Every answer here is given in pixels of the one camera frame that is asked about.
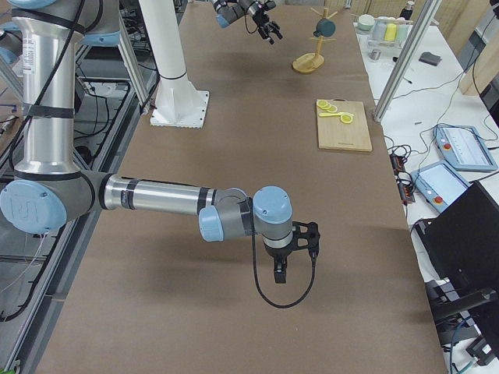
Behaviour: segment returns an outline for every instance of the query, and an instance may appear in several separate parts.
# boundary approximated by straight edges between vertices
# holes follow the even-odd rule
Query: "brown tabletop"
[[[337,41],[309,76],[291,62],[315,48],[318,17],[293,6],[271,16],[285,36],[273,46],[242,20],[219,29],[209,4],[188,5],[182,44],[191,81],[211,92],[206,123],[157,128],[143,118],[120,173],[251,195],[286,189],[293,218],[322,234],[309,297],[288,310],[267,305],[249,238],[206,243],[195,217],[103,212],[37,372],[446,372],[381,127],[368,115],[371,153],[317,147],[317,98],[373,110],[350,15],[333,18]],[[301,295],[308,255],[292,254],[288,283],[276,285],[257,242],[265,292],[277,302]]]

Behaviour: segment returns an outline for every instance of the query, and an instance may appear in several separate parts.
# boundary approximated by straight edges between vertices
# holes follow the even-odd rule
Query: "white desk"
[[[380,48],[382,50],[381,57],[378,61],[373,62],[367,55],[369,51],[373,49],[373,47],[370,47],[367,44],[367,35],[359,35],[358,37],[360,49],[363,53],[364,65],[369,74],[373,97],[374,99],[378,99],[388,81],[391,70],[395,66],[392,58],[398,56],[400,50]],[[419,62],[419,56],[424,51],[430,51],[434,55],[440,55],[442,58],[440,64],[438,66],[432,66]],[[405,74],[405,78],[412,81],[412,84],[408,83],[406,80],[402,81],[395,96],[397,97],[398,95],[406,94],[411,90],[440,86],[442,83],[446,83],[456,78],[461,72],[462,67],[448,47],[441,32],[436,26],[431,26],[426,32],[426,36]],[[460,78],[437,90],[415,92],[406,97],[400,97],[393,100],[381,123],[385,135],[390,136],[394,140],[395,145],[409,144],[414,150],[423,152],[426,147],[420,139],[419,134],[423,130],[431,129],[437,124],[439,117],[442,116],[445,109],[448,107],[451,96],[455,92],[459,80]],[[452,125],[473,125],[477,128],[483,138],[493,139],[495,135],[483,124],[483,120],[488,114],[487,109],[479,97],[464,96],[458,90],[452,99],[449,110],[440,122]],[[491,117],[487,118],[487,124],[496,133],[499,133],[497,126],[494,124],[494,120]],[[423,134],[426,144],[430,143],[432,137],[433,134],[431,131]],[[486,145],[488,147],[498,146],[499,141],[488,141],[486,142]],[[387,146],[392,146],[389,139],[387,139]],[[496,161],[499,161],[499,150],[492,151],[492,154]],[[413,153],[405,165],[406,170],[410,172],[418,169],[419,164],[425,156],[426,155]],[[442,159],[435,144],[432,144],[428,157],[421,164],[421,167]],[[487,174],[466,172],[462,173],[462,175],[467,180],[472,181],[473,179],[483,177]],[[487,188],[499,191],[499,176],[494,176],[487,180]],[[437,215],[437,211],[417,192],[416,202],[408,206],[407,222],[409,226],[411,226],[420,218],[432,218]],[[423,244],[416,233],[412,234],[412,242],[418,256],[419,268],[421,269],[424,280],[438,280],[439,277],[431,265]],[[472,339],[464,340],[454,348],[453,361],[459,368],[463,368],[470,360],[470,356],[466,353],[465,348],[471,342]],[[474,365],[467,371],[467,373],[470,374],[497,374],[498,372],[499,360],[497,359],[494,359],[486,367]]]

